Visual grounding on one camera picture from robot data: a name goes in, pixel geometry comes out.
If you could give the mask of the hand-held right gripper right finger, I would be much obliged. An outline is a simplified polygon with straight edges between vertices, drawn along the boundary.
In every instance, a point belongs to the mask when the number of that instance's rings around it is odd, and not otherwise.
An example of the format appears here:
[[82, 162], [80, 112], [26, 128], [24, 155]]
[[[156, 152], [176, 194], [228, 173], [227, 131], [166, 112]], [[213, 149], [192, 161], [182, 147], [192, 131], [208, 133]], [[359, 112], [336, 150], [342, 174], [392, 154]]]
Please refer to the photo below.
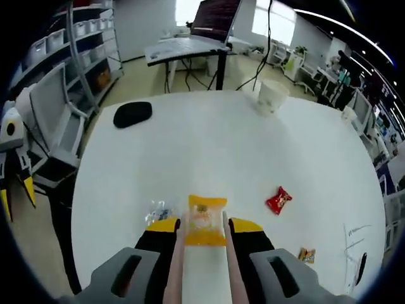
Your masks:
[[276, 249], [258, 224], [228, 219], [228, 272], [233, 303], [350, 303], [323, 288], [317, 273]]

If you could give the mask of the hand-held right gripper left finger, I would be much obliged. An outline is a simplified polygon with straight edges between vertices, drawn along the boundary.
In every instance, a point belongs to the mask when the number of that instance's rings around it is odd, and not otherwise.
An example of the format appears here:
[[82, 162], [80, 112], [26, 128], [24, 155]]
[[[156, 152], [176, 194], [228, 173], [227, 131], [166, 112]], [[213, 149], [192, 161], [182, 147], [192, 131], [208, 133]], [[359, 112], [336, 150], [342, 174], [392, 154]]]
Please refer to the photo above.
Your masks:
[[59, 303], [181, 303], [182, 221], [151, 224], [134, 248], [126, 247], [91, 274], [90, 284]]

